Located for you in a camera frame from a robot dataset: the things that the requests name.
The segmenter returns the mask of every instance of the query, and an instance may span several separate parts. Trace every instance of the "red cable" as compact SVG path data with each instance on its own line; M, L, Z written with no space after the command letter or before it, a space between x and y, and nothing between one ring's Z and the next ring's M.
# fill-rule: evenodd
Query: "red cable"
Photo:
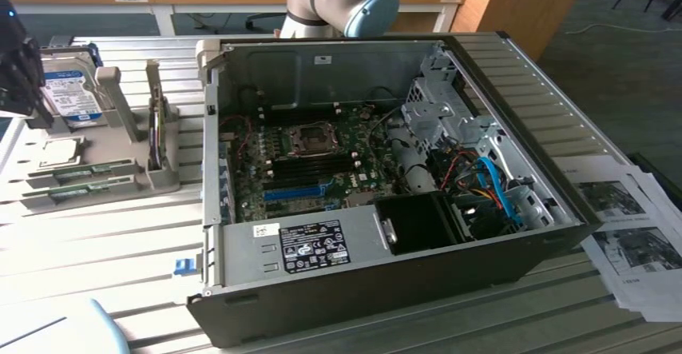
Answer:
M446 178L443 179L443 182L440 183L440 190L446 188L447 185L447 179L450 178L450 173L452 172L452 169L455 169L455 162L458 162L458 158L462 156L462 153L459 153L454 158L452 162L450 163L450 168L447 168Z
M492 190L484 189L486 193L490 194L490 196L494 199L494 203L498 205L498 208L502 209L502 202L499 202L498 197L494 195Z
M236 150L236 156L240 158L241 157L241 150L244 149L245 143L248 142L248 138L251 136L251 120L248 119L248 117L244 117L244 116L240 116L239 114L235 114L232 116L225 117L223 119L223 121L220 122L219 126L223 126L228 120L232 120L235 118L239 118L245 123L244 141L241 142L241 145L239 146L239 149Z

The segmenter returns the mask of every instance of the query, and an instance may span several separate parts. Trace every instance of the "green circuit board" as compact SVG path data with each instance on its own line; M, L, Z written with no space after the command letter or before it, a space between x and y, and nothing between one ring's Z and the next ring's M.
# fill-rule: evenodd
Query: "green circuit board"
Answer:
M303 213L323 212L346 207L364 205L376 197L395 193L394 178L388 172L395 171L396 164L390 146L374 142L374 151L382 163L372 157L367 132L379 120L380 113L371 113L364 105L344 107L336 121L318 121L319 127L331 126L336 136L334 151L326 154L352 155L352 166L347 171L316 177L323 195L265 201L264 185L272 182L271 166L276 161L304 159L299 155L291 134L302 125L268 126L256 123L241 158L235 162L235 215L237 222L260 221ZM383 132L376 128L375 135Z

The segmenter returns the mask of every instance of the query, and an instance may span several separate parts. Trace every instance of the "printed image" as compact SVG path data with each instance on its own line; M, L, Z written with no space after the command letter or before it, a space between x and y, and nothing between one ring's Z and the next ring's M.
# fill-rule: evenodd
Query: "printed image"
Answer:
M592 237L619 276L682 268L682 257L658 228L595 232Z
M575 186L599 217L623 217L645 213L619 181L580 182Z

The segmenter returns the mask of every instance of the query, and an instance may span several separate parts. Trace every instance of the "motherboard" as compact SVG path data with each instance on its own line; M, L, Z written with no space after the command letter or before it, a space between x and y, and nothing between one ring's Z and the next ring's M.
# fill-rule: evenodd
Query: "motherboard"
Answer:
M360 104L225 117L236 222L366 205L399 193L390 144L370 136L383 133L372 128L383 114Z

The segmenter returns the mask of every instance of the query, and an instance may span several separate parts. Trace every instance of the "paper document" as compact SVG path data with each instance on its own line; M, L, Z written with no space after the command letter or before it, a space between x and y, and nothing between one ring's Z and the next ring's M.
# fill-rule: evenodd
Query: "paper document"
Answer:
M682 321L682 213L653 175L611 156L554 161L604 222L582 246L616 303Z

